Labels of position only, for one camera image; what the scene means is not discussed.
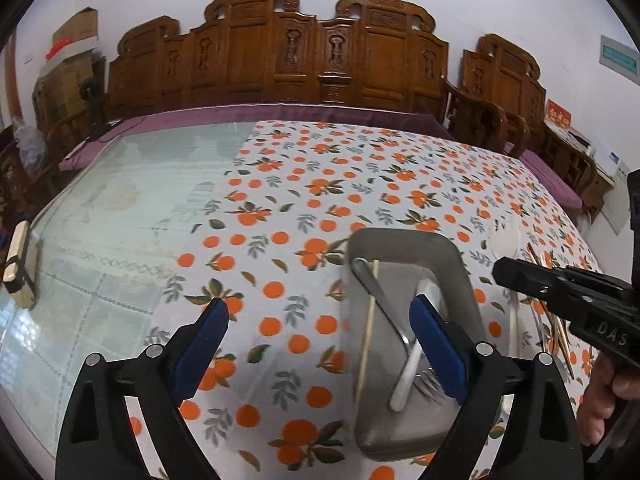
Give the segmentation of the person's right hand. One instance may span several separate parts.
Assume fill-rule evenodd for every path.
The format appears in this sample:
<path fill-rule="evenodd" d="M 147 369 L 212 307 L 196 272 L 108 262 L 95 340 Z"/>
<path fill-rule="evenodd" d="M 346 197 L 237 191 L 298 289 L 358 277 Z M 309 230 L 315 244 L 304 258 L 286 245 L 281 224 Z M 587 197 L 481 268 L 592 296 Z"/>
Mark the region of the person's right hand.
<path fill-rule="evenodd" d="M 616 372 L 613 361 L 601 352 L 592 369 L 584 400 L 579 405 L 576 422 L 580 442 L 595 445 L 603 438 L 605 422 L 612 416 L 617 400 L 638 400 L 639 373 Z"/>

